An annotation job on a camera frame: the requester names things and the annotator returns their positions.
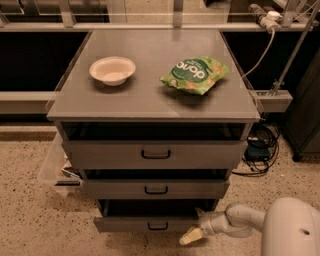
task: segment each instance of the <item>green snack bag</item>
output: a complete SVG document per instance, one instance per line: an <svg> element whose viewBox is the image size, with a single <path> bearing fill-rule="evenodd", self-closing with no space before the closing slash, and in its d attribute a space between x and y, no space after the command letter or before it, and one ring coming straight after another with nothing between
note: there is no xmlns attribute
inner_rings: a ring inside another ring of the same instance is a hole
<svg viewBox="0 0 320 256"><path fill-rule="evenodd" d="M196 57L178 63L160 81L170 87L194 94L205 94L229 72L229 68L210 57Z"/></svg>

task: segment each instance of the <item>drawer handle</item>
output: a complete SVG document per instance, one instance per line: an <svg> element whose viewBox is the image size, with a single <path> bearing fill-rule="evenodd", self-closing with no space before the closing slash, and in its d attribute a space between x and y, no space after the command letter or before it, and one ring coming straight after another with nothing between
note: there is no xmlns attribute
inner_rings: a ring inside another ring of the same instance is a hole
<svg viewBox="0 0 320 256"><path fill-rule="evenodd" d="M151 231L167 230L167 229L168 229L168 222L166 222L165 226L164 226L164 227L161 227L161 228L152 228L151 226L152 226L152 224L150 224L150 223L148 222L148 229L151 230Z"/></svg>
<svg viewBox="0 0 320 256"><path fill-rule="evenodd" d="M164 191L160 191L160 192L150 192L148 191L147 186L144 187L144 192L148 195L163 195L163 194L167 194L168 193L168 186L166 186L166 189Z"/></svg>
<svg viewBox="0 0 320 256"><path fill-rule="evenodd" d="M141 150L141 156L144 159L168 159L171 155L171 151L168 150L168 152L166 154L159 154L159 155L146 155L146 153L144 152L144 150Z"/></svg>

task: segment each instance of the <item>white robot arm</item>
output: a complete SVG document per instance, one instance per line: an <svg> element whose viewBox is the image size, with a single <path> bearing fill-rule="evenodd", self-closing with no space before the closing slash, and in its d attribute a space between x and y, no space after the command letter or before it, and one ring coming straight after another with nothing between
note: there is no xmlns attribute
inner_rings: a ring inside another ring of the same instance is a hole
<svg viewBox="0 0 320 256"><path fill-rule="evenodd" d="M298 199L280 198L266 213L234 203L224 212L197 212L198 225L182 236L182 245L218 233L248 237L254 228L262 232L262 256L320 256L320 212Z"/></svg>

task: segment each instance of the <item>cabinet top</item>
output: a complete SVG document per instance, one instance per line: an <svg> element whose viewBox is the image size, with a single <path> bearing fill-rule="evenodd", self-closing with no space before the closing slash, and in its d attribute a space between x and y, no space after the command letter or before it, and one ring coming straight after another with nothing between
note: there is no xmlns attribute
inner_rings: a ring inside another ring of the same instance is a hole
<svg viewBox="0 0 320 256"><path fill-rule="evenodd" d="M93 62L122 56L136 72L122 85L109 87L89 74ZM230 72L204 96L163 85L159 78L180 61L210 56ZM216 121L254 122L259 113L217 30L97 30L57 93L48 113L57 121Z"/></svg>

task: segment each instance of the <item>open drawer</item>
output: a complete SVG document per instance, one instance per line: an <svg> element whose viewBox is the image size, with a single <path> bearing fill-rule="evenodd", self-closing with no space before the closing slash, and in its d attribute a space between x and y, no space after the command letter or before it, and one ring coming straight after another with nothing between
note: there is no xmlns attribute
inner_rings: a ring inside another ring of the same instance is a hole
<svg viewBox="0 0 320 256"><path fill-rule="evenodd" d="M234 169L246 141L65 141L79 169Z"/></svg>
<svg viewBox="0 0 320 256"><path fill-rule="evenodd" d="M94 199L219 199L227 170L85 170L83 189Z"/></svg>
<svg viewBox="0 0 320 256"><path fill-rule="evenodd" d="M99 232L186 232L197 224L195 208L213 210L217 200L99 200Z"/></svg>

